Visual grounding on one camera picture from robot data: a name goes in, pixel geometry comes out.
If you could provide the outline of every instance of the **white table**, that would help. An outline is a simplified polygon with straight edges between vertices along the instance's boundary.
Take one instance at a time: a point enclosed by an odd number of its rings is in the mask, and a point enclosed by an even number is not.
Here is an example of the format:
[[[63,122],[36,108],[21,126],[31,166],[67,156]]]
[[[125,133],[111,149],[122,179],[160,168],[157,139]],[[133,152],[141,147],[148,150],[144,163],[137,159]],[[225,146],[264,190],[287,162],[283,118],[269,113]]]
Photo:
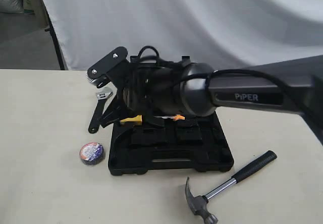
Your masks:
[[[95,87],[85,72],[0,70],[0,223],[202,223],[184,197],[205,194],[267,150],[278,159],[208,204],[221,224],[323,223],[323,147],[295,115],[219,108],[235,159],[227,173],[148,171],[113,177],[80,148],[107,152],[112,127],[91,135]]]

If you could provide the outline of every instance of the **white fabric curtain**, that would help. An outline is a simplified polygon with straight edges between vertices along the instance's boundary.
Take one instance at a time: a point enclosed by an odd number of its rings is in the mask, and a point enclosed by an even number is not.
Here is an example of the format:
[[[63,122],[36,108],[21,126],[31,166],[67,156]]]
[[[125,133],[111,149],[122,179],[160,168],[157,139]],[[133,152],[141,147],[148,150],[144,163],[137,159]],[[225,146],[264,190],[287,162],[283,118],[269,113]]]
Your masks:
[[[323,54],[323,0],[44,0],[68,68],[117,46],[214,69]]]

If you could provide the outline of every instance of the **orange object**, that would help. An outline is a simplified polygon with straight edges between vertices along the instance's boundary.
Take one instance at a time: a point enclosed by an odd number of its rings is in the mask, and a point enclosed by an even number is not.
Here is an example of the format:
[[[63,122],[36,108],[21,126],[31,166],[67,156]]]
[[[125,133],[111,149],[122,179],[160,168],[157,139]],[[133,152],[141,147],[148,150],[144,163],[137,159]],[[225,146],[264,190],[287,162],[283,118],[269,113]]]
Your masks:
[[[185,117],[181,116],[181,115],[176,115],[176,116],[174,116],[173,121],[175,122],[177,120],[185,120]]]

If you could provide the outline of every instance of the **black tool case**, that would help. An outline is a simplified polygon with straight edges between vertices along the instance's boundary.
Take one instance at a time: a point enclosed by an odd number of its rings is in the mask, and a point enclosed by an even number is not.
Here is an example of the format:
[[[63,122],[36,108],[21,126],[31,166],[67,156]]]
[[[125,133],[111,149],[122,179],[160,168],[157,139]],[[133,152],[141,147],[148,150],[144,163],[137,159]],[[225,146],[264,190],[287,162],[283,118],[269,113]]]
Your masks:
[[[108,166],[114,176],[164,169],[226,172],[233,163],[216,113],[177,121],[145,117],[141,126],[113,127]]]

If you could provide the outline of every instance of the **claw hammer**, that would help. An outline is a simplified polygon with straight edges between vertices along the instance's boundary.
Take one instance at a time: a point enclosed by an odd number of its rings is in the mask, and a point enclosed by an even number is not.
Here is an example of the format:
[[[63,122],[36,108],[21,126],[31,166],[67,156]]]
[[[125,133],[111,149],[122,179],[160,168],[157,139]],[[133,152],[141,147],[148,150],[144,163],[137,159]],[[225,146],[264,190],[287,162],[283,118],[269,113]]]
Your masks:
[[[243,169],[239,170],[237,173],[235,173],[231,179],[226,181],[225,183],[221,184],[217,188],[213,189],[209,193],[203,196],[196,196],[194,197],[190,191],[189,186],[189,177],[187,177],[186,180],[186,186],[185,186],[185,196],[188,206],[190,207],[191,211],[194,215],[200,215],[205,224],[216,224],[218,223],[218,219],[215,215],[208,212],[206,209],[206,205],[208,204],[208,201],[224,191],[225,189],[229,188],[230,186],[233,186],[237,184],[238,182],[243,181],[247,177],[253,175],[258,170],[265,167],[268,163],[275,160],[277,158],[277,155],[273,151],[268,151],[256,160],[249,163],[247,166],[245,166]]]

